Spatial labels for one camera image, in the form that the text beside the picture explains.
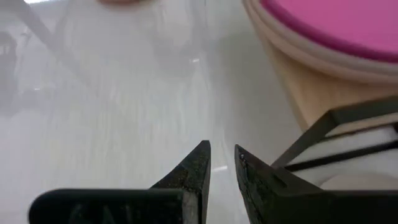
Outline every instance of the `pink cushion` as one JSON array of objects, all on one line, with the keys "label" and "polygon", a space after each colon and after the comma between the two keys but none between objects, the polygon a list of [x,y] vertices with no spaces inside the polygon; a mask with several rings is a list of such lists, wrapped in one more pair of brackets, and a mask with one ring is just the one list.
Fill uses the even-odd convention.
[{"label": "pink cushion", "polygon": [[276,19],[326,47],[398,62],[398,0],[260,0]]}]

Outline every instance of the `glossy floor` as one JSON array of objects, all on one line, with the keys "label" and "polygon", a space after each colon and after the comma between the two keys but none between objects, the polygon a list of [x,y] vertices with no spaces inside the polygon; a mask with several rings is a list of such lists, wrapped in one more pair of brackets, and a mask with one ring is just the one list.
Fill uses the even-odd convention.
[{"label": "glossy floor", "polygon": [[300,134],[239,0],[0,0],[0,223],[61,187],[151,186],[202,139],[208,223],[248,223],[240,144]]}]

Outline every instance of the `pink seat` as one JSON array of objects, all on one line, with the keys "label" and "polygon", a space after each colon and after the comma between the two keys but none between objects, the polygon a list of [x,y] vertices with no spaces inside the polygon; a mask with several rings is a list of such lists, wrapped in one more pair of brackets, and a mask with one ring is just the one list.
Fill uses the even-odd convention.
[{"label": "pink seat", "polygon": [[261,0],[276,19],[325,47],[398,62],[398,0]]}]

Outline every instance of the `white surface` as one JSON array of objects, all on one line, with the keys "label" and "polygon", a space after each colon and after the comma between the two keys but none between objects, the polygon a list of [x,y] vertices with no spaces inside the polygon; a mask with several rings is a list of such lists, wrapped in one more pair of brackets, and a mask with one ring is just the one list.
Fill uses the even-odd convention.
[{"label": "white surface", "polygon": [[149,187],[202,139],[208,223],[248,223],[234,144],[272,162],[300,131],[239,0],[29,2],[0,0],[0,223],[50,189]]}]

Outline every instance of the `white floor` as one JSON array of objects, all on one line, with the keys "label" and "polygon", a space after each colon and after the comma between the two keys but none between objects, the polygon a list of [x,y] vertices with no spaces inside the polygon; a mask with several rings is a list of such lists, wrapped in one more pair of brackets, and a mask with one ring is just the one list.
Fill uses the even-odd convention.
[{"label": "white floor", "polygon": [[272,162],[300,135],[239,0],[0,0],[0,223],[61,187],[151,186],[202,139],[209,224],[248,223],[240,144]]}]

